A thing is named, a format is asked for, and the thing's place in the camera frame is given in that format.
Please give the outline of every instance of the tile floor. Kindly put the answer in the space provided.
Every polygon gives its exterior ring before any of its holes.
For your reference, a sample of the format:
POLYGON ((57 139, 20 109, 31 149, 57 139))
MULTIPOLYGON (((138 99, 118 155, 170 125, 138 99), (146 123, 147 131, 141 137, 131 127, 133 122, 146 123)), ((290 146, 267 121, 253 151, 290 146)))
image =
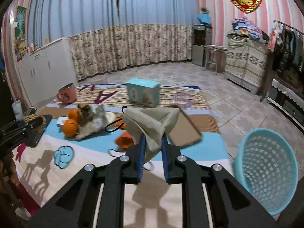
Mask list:
POLYGON ((304 134, 266 100, 260 102, 259 96, 225 80, 224 74, 203 71, 190 62, 169 62, 97 75, 81 81, 80 85, 124 83, 131 78, 158 81, 165 86, 199 86, 213 110, 232 161, 246 133, 257 127, 269 128, 289 142, 299 163, 299 179, 304 176, 304 134))

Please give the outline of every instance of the curtain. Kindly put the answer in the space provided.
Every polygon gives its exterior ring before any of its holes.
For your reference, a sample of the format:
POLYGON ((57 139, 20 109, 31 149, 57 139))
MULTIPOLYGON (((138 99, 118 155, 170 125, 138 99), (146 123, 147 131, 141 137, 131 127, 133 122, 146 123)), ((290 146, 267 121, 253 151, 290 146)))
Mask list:
POLYGON ((116 0, 32 0, 28 43, 39 47, 62 37, 119 25, 116 0))
POLYGON ((128 66, 191 59, 196 0, 119 0, 119 26, 70 38, 78 79, 128 66))
POLYGON ((32 0, 29 43, 69 37, 78 80, 191 59, 196 0, 32 0))

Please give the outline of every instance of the dresser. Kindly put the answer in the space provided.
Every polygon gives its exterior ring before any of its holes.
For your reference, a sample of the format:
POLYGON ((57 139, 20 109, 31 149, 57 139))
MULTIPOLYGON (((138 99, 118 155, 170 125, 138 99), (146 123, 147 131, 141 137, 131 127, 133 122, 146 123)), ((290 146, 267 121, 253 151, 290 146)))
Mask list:
POLYGON ((265 42, 228 34, 225 78, 249 89, 253 95, 263 86, 269 65, 265 42))
POLYGON ((41 107, 52 101, 58 90, 78 85, 68 38, 53 41, 18 62, 22 91, 30 104, 41 107))

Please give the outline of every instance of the blue plastic basket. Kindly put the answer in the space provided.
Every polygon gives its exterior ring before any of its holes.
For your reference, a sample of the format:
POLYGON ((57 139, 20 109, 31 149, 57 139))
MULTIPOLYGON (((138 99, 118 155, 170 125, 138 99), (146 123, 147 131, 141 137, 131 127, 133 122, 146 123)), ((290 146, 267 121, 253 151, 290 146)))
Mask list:
POLYGON ((288 142, 266 128, 251 130, 233 162, 235 178, 272 216, 290 203, 298 183, 298 166, 288 142))

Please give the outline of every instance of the hand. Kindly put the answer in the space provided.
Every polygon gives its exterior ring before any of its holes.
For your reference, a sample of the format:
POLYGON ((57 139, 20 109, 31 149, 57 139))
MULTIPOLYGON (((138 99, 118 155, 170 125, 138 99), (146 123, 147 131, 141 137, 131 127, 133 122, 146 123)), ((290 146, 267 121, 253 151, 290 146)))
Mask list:
MULTIPOLYGON (((14 156, 13 152, 10 152, 10 157, 13 158, 13 156, 14 156)), ((0 161, 0 173, 2 172, 2 170, 3 170, 3 162, 0 161)), ((16 173, 16 165, 15 165, 15 162, 13 161, 13 159, 10 159, 10 165, 9 165, 8 171, 9 171, 10 181, 13 184, 15 184, 16 186, 18 186, 20 181, 19 181, 17 173, 16 173)))

